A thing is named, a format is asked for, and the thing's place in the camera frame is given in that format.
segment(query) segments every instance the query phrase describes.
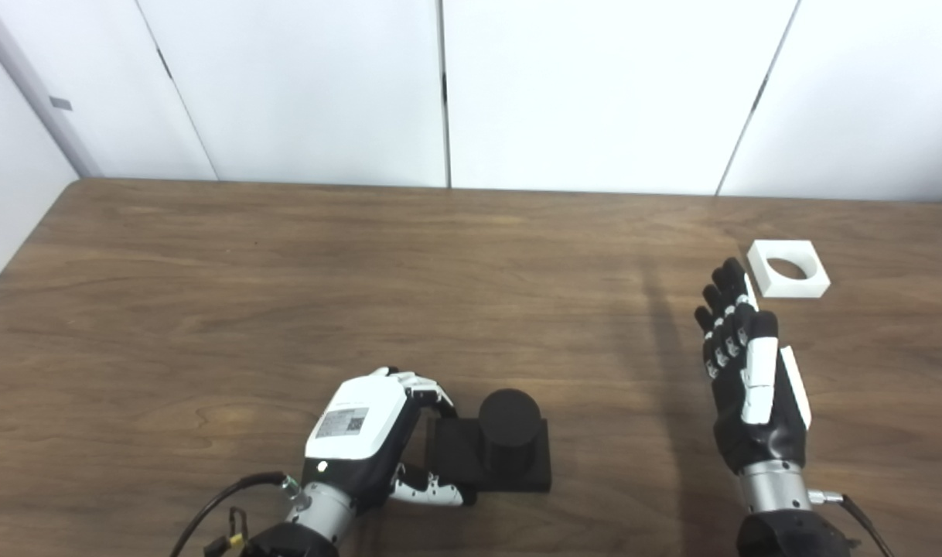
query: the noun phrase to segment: label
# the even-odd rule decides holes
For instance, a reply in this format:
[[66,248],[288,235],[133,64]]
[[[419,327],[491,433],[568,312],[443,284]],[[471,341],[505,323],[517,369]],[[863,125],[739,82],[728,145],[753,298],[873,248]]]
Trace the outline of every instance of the label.
[[316,439],[360,435],[361,426],[364,424],[364,416],[366,415],[368,415],[368,408],[350,408],[327,412],[323,423],[319,424],[319,431],[316,431]]

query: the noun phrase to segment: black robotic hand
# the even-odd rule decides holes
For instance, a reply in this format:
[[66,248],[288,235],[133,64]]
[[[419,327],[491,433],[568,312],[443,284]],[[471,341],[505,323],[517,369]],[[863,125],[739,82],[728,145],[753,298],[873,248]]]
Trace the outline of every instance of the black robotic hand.
[[733,473],[765,461],[804,466],[811,410],[790,347],[780,348],[777,316],[760,311],[742,265],[712,272],[695,318],[715,395],[715,441]]

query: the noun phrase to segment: gray strip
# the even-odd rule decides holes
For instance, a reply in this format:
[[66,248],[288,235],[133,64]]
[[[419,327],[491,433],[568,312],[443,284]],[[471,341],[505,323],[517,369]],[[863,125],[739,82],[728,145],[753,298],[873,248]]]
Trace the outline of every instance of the gray strip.
[[186,113],[186,118],[189,119],[189,126],[193,127],[193,133],[196,134],[196,141],[200,142],[200,149],[203,150],[203,155],[206,156],[206,162],[210,164],[210,170],[213,170],[213,177],[216,177],[217,180],[220,180],[220,173],[217,172],[217,166],[213,164],[213,156],[210,156],[210,150],[206,148],[206,142],[203,141],[203,136],[200,135],[200,128],[196,127],[196,121],[193,120],[193,113],[189,112],[189,105],[186,104],[186,99],[182,96],[182,91],[179,91],[179,84],[175,80],[175,77],[172,77],[171,70],[168,68],[168,64],[165,61],[165,57],[162,54],[161,47],[159,46],[159,41],[155,38],[155,34],[152,31],[152,25],[148,23],[148,18],[145,15],[145,10],[142,10],[142,4],[135,0],[135,7],[138,8],[138,14],[142,16],[142,21],[145,22],[145,29],[148,29],[148,36],[152,38],[152,45],[155,47],[155,52],[159,55],[162,65],[165,67],[165,73],[168,75],[170,81],[172,81],[172,87],[175,88],[175,94],[179,98],[179,103],[182,105],[182,110]]
[[450,106],[447,84],[447,49],[443,38],[443,0],[436,0],[436,39],[440,60],[440,110],[443,113],[443,172],[447,190],[453,188],[450,177]]
[[722,178],[718,180],[718,187],[715,188],[715,197],[718,197],[718,195],[722,193],[722,187],[725,186],[725,177],[729,175],[729,169],[732,168],[732,162],[736,160],[736,153],[739,152],[739,144],[741,144],[742,138],[746,136],[746,130],[749,129],[749,123],[753,122],[753,114],[756,113],[756,107],[760,104],[760,96],[767,87],[767,81],[770,79],[770,73],[772,73],[774,70],[777,59],[780,57],[781,49],[783,49],[783,42],[787,41],[787,36],[790,32],[790,26],[792,26],[794,23],[794,17],[797,15],[797,10],[800,8],[801,2],[802,0],[797,0],[797,4],[794,5],[794,10],[790,12],[790,18],[787,20],[787,25],[783,27],[781,41],[777,44],[777,50],[774,50],[774,57],[770,60],[770,66],[767,67],[767,73],[764,75],[763,81],[760,82],[760,88],[757,91],[756,98],[753,100],[753,109],[749,111],[749,116],[746,116],[746,122],[742,124],[742,131],[739,132],[739,138],[736,140],[736,146],[732,148],[732,154],[729,155],[729,162],[725,164],[725,172],[722,172]]
[[32,64],[26,59],[21,47],[12,38],[4,22],[0,19],[0,64],[18,86],[21,95],[35,111],[44,128],[58,145],[58,149],[68,159],[69,165],[79,177],[103,176],[100,166],[90,156],[86,145],[79,139],[72,128],[65,111],[53,110],[50,96]]

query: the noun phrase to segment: white block with circular hole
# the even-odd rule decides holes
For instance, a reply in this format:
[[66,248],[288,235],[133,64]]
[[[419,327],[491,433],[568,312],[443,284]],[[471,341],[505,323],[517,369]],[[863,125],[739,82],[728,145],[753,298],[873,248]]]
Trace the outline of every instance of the white block with circular hole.
[[[768,299],[817,299],[831,285],[814,244],[808,240],[754,240],[746,257],[761,295]],[[772,258],[797,265],[806,278],[781,275],[771,267]]]

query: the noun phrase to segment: white finger segment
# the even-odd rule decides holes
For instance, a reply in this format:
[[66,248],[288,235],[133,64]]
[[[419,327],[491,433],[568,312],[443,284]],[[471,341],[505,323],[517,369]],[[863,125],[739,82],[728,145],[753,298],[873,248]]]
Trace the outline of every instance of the white finger segment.
[[783,369],[787,370],[787,378],[790,380],[790,390],[794,392],[794,398],[797,401],[797,410],[800,412],[800,418],[804,420],[804,429],[810,429],[811,404],[807,401],[804,381],[800,379],[800,369],[797,367],[794,350],[790,346],[783,347],[781,357],[783,358]]
[[746,402],[742,406],[744,423],[768,423],[774,405],[774,380],[777,376],[777,337],[754,338],[746,353],[742,384]]

